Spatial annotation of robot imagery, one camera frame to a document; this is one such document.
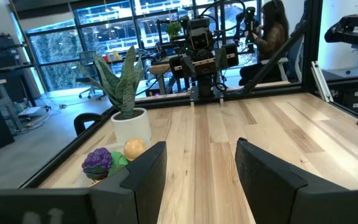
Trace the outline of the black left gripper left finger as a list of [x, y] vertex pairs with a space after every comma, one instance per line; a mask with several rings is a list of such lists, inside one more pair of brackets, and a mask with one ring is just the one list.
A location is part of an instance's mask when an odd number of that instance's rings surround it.
[[0, 224], [156, 224], [166, 171], [160, 141], [92, 187], [0, 189]]

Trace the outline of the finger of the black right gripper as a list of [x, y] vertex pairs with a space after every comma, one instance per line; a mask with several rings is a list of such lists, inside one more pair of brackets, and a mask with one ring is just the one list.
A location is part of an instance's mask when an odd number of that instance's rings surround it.
[[223, 45], [216, 49], [216, 68], [227, 69], [239, 64], [238, 51], [236, 44]]
[[190, 56], [175, 56], [169, 60], [170, 70], [174, 78], [190, 78], [195, 76], [195, 65]]

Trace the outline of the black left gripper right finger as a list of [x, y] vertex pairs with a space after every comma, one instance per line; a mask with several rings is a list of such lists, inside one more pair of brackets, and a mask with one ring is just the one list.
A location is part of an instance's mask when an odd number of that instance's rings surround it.
[[256, 224], [358, 224], [358, 190], [237, 140], [239, 180]]

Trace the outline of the green oval toy vegetable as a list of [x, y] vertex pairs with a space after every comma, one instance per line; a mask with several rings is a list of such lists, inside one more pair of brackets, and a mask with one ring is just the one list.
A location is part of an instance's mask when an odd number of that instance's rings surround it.
[[121, 152], [113, 151], [111, 155], [112, 165], [109, 169], [108, 176], [115, 174], [119, 169], [125, 167], [129, 163], [126, 156]]

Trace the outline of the purple toy grape bunch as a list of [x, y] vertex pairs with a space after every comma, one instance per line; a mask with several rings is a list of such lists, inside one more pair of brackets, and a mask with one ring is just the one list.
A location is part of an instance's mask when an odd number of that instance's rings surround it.
[[112, 165], [113, 158], [111, 153], [105, 147], [102, 147], [89, 153], [81, 167], [87, 178], [102, 180], [108, 176]]

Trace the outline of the tan toy potato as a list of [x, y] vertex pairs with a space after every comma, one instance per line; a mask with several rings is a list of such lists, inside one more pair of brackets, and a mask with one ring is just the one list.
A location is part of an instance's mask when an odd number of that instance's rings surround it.
[[143, 139], [132, 138], [124, 145], [124, 155], [128, 161], [133, 161], [147, 150], [147, 143]]

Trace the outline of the small green potted plant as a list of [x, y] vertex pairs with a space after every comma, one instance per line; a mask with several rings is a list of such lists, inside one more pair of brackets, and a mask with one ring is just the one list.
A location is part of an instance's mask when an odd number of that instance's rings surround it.
[[173, 41], [176, 37], [180, 35], [181, 24], [179, 22], [171, 22], [166, 26], [166, 32], [170, 38], [170, 41]]

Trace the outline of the person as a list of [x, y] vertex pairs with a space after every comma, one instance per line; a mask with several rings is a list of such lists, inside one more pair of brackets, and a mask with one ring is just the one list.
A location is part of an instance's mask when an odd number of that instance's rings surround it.
[[289, 39], [288, 20], [281, 0], [271, 0], [262, 7], [263, 25], [253, 33], [258, 50], [258, 63], [240, 69], [239, 86], [244, 86], [263, 69], [262, 61], [270, 60]]

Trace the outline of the white chair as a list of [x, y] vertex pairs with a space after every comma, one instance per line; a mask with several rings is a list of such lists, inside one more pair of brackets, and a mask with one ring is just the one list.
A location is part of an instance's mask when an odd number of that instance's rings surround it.
[[[264, 29], [264, 34], [259, 45], [259, 60], [269, 61], [282, 48], [284, 43], [290, 38], [288, 31], [281, 22], [274, 22], [272, 27]], [[303, 47], [303, 37], [300, 37], [280, 59], [277, 60], [275, 67], [265, 76], [266, 81], [301, 82], [300, 59]]]

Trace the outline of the green snake plant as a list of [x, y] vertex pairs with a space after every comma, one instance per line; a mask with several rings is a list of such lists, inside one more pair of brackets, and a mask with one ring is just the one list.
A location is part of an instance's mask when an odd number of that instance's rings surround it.
[[100, 74], [100, 83], [91, 78], [85, 67], [79, 63], [77, 67], [82, 74], [108, 95], [112, 105], [120, 111], [119, 119], [127, 120], [137, 117], [138, 114], [134, 108], [135, 96], [139, 83], [144, 76], [145, 68], [141, 58], [136, 60], [135, 47], [131, 46], [126, 52], [120, 77], [112, 72], [102, 56], [96, 54], [93, 54], [93, 56], [93, 63]]

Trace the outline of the white plant pot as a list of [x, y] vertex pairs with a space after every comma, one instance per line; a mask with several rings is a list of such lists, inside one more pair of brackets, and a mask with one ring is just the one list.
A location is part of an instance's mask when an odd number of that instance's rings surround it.
[[134, 117], [122, 118], [122, 113], [117, 112], [111, 116], [112, 126], [118, 143], [125, 143], [132, 138], [149, 141], [152, 138], [149, 115], [144, 108], [134, 108]]

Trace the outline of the grey office chair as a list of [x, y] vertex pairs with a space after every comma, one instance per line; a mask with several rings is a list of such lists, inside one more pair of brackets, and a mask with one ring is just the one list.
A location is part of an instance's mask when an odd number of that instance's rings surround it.
[[91, 95], [96, 93], [96, 90], [101, 90], [90, 80], [90, 78], [94, 80], [99, 78], [98, 69], [94, 64], [95, 56], [95, 51], [84, 51], [79, 53], [79, 62], [77, 63], [77, 68], [80, 70], [81, 76], [76, 78], [75, 81], [77, 83], [89, 85], [87, 90], [82, 91], [78, 95], [79, 98], [82, 98], [82, 94], [88, 92], [88, 99], [90, 99]]

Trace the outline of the black chair back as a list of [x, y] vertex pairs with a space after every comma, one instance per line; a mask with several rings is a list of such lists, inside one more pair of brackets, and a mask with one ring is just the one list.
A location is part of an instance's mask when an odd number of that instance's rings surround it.
[[79, 114], [74, 119], [74, 122], [73, 122], [75, 131], [76, 131], [76, 135], [78, 136], [86, 130], [85, 123], [91, 122], [91, 121], [98, 122], [101, 120], [102, 120], [102, 116], [100, 114], [96, 114], [96, 113]]

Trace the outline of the white aluminium bars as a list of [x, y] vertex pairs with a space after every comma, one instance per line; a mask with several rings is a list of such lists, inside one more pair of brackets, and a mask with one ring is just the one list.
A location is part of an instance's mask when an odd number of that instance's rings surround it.
[[321, 67], [319, 66], [318, 61], [312, 61], [311, 63], [311, 71], [316, 82], [316, 86], [319, 91], [319, 95], [321, 99], [327, 103], [333, 102], [333, 97], [330, 89], [328, 88], [328, 84], [326, 83], [326, 79], [324, 78]]

